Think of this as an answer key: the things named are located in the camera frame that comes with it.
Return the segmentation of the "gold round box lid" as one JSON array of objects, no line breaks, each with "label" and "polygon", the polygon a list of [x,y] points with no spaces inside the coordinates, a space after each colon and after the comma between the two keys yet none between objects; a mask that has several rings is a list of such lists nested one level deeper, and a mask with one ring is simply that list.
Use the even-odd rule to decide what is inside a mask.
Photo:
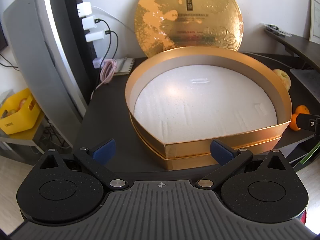
[{"label": "gold round box lid", "polygon": [[147,57],[187,46],[237,51],[244,21],[236,0],[139,0],[135,35]]}]

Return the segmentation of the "white bottom charger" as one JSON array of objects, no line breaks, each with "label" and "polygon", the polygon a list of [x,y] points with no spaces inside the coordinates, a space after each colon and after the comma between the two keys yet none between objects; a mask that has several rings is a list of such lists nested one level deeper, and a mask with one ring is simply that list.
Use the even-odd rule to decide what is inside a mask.
[{"label": "white bottom charger", "polygon": [[93,42],[105,38],[105,30],[89,32],[85,35],[86,42]]}]

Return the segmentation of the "framed certificate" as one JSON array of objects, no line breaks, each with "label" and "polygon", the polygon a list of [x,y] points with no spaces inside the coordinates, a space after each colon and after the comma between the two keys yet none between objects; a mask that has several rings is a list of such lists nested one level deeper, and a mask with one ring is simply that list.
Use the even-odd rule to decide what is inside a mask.
[{"label": "framed certificate", "polygon": [[309,41],[320,44],[320,0],[310,0]]}]

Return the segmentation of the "grey monitor back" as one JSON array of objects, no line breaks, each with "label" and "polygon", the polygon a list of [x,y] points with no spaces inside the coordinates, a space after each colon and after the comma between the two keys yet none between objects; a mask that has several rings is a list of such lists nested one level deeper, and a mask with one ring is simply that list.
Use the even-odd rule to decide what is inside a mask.
[{"label": "grey monitor back", "polygon": [[63,139],[74,145],[93,87],[65,0],[14,0],[2,21],[25,83]]}]

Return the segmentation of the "yellow plastic crate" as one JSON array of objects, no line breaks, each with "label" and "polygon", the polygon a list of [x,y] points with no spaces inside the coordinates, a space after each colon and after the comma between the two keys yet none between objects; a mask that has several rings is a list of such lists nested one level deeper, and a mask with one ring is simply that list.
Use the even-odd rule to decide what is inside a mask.
[{"label": "yellow plastic crate", "polygon": [[8,97],[1,107],[1,130],[15,134],[29,130],[41,113],[41,108],[29,88]]}]

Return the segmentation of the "yellow-red apple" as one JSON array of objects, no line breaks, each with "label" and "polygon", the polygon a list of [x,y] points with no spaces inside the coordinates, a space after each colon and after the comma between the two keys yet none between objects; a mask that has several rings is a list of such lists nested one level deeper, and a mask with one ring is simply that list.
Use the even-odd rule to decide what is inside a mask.
[{"label": "yellow-red apple", "polygon": [[273,72],[280,79],[286,90],[289,91],[291,88],[291,79],[289,75],[281,69],[274,69]]}]

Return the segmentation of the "mandarin orange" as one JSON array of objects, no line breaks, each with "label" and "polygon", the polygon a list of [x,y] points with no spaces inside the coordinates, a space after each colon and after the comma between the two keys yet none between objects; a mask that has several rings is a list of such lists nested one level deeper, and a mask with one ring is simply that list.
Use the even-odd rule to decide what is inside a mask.
[{"label": "mandarin orange", "polygon": [[309,109],[305,105],[299,105],[296,110],[296,114],[310,114]]},{"label": "mandarin orange", "polygon": [[298,117],[297,113],[293,113],[292,116],[291,116],[291,121],[290,121],[289,127],[293,131],[299,131],[300,130],[300,128],[297,125],[297,117]]}]

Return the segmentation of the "spiral notebook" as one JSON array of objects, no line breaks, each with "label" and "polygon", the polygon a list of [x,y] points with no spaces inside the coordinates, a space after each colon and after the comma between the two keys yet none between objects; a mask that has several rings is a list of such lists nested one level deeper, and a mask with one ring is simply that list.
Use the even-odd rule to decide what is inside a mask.
[{"label": "spiral notebook", "polygon": [[114,75],[129,75],[131,73],[131,70],[135,64],[135,59],[133,58],[123,58],[123,59],[117,59],[116,60],[116,70],[114,72]]}]

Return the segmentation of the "white middle charger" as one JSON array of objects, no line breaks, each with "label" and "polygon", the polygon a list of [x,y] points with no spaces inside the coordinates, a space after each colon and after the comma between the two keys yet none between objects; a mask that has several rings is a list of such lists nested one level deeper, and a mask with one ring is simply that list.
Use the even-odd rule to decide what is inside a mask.
[{"label": "white middle charger", "polygon": [[95,29],[97,27],[94,15],[82,18],[81,23],[84,30]]}]

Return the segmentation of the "white top charger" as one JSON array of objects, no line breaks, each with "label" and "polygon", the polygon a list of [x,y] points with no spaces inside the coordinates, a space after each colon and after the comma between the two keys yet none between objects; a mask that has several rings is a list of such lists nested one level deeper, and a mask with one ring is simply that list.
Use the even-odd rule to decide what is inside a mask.
[{"label": "white top charger", "polygon": [[76,5],[79,18],[87,17],[92,14],[91,2],[82,2]]}]

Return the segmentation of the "clear tray with glasses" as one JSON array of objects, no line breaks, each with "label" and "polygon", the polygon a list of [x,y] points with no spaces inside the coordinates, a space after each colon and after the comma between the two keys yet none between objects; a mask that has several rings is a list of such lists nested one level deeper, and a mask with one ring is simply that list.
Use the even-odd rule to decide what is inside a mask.
[{"label": "clear tray with glasses", "polygon": [[292,37],[291,33],[285,32],[284,30],[280,29],[277,25],[274,24],[264,24],[264,27],[267,31],[274,33],[277,36],[281,37]]}]

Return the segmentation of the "gold gift box base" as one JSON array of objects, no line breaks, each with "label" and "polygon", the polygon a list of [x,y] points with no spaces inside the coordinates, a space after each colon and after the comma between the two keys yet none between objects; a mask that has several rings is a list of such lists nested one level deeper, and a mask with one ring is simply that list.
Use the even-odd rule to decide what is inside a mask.
[{"label": "gold gift box base", "polygon": [[255,154],[269,151],[292,115],[289,93],[270,68],[204,46],[145,60],[129,76],[125,101],[135,132],[166,170],[215,164],[214,139]]}]

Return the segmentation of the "black power strip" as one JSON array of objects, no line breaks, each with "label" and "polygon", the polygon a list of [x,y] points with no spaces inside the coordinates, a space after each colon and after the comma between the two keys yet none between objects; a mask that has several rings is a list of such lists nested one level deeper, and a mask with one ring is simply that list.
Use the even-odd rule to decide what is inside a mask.
[{"label": "black power strip", "polygon": [[87,76],[93,87],[97,81],[98,70],[93,66],[93,60],[97,57],[93,42],[87,42],[85,35],[89,33],[88,30],[84,30],[82,26],[82,19],[79,17],[77,5],[82,3],[83,0],[65,0],[66,9],[68,12],[69,21],[71,23],[72,32],[75,38],[75,42],[80,53],[80,57],[84,64]]}]

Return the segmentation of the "dark curved shelf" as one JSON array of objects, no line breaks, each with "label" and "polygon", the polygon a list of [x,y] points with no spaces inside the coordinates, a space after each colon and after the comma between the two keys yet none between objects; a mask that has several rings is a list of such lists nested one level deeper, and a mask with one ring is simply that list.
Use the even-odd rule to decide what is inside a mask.
[{"label": "dark curved shelf", "polygon": [[320,71],[320,45],[314,42],[310,42],[304,37],[297,35],[278,36],[274,32],[264,28],[264,32],[277,42],[281,43],[285,50],[289,53],[294,53],[303,59],[313,69]]}]

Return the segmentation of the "white charger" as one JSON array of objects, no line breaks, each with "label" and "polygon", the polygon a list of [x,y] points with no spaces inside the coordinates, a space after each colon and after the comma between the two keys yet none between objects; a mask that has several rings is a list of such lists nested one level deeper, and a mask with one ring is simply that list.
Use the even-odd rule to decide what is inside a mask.
[{"label": "white charger", "polygon": [[82,18],[81,23],[84,30],[95,29],[97,27],[94,15]]},{"label": "white charger", "polygon": [[82,2],[76,5],[79,18],[87,17],[92,14],[91,2]]},{"label": "white charger", "polygon": [[93,42],[105,38],[105,30],[89,32],[85,35],[86,42]]}]

